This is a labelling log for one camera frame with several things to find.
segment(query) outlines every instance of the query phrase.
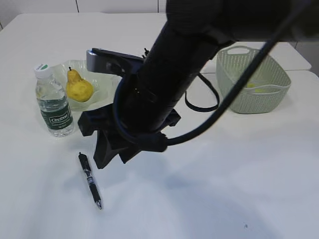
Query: plastic basket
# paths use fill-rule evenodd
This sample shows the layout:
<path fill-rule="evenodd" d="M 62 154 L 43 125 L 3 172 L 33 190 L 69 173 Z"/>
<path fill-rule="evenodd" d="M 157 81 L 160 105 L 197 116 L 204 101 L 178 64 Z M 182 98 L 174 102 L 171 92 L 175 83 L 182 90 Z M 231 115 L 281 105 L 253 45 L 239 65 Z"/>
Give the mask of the plastic basket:
<path fill-rule="evenodd" d="M 244 49 L 247 53 L 232 53 L 234 49 Z M 235 46 L 218 53 L 216 77 L 223 97 L 257 53 L 258 50 L 246 46 Z M 272 57 L 267 56 L 230 108 L 240 114 L 270 112 L 285 97 L 290 85 L 291 80 L 284 69 Z"/>

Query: pen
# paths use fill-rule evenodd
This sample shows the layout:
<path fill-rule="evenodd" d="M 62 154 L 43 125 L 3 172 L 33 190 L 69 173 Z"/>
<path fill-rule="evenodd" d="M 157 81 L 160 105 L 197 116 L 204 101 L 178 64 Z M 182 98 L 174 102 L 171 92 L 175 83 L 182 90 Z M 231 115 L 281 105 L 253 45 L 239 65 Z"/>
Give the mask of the pen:
<path fill-rule="evenodd" d="M 98 189 L 96 188 L 95 181 L 92 177 L 91 167 L 90 167 L 88 158 L 85 154 L 79 153 L 79 160 L 83 168 L 83 172 L 86 176 L 86 180 L 88 181 L 94 202 L 99 209 L 102 209 L 102 201 L 101 201 Z"/>

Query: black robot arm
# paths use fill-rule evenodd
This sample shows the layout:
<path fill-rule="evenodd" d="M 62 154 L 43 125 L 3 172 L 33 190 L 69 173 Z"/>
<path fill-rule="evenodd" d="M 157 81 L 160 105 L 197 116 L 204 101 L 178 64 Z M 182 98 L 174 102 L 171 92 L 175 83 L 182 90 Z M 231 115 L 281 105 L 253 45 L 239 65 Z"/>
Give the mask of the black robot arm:
<path fill-rule="evenodd" d="M 307 14 L 292 25 L 306 9 Z M 168 145 L 194 138 L 223 114 L 277 41 L 319 36 L 316 0 L 168 0 L 166 13 L 167 23 L 146 59 L 95 48 L 87 53 L 89 71 L 123 77 L 113 104 L 84 112 L 78 122 L 84 136 L 98 131 L 94 155 L 98 168 L 117 154 L 126 163 L 142 150 L 163 152 Z M 220 49 L 236 41 L 270 38 L 207 122 L 172 140 L 160 132 L 179 121 L 174 106 Z"/>

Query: bottle cap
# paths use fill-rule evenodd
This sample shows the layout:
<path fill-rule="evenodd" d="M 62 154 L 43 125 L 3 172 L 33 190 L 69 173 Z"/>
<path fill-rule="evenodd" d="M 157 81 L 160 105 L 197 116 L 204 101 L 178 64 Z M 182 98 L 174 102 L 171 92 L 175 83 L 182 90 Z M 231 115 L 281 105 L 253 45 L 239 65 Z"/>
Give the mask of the bottle cap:
<path fill-rule="evenodd" d="M 39 64 L 34 68 L 36 78 L 47 78 L 53 74 L 51 67 L 47 64 Z"/>

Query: bottle label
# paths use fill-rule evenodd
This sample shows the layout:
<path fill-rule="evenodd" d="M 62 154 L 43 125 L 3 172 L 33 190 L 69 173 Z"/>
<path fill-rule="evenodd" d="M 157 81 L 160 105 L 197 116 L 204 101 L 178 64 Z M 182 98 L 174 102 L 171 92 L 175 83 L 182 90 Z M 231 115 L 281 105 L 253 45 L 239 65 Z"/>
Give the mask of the bottle label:
<path fill-rule="evenodd" d="M 41 114 L 48 128 L 53 130 L 66 128 L 73 121 L 69 104 L 61 110 L 54 112 L 41 111 Z"/>

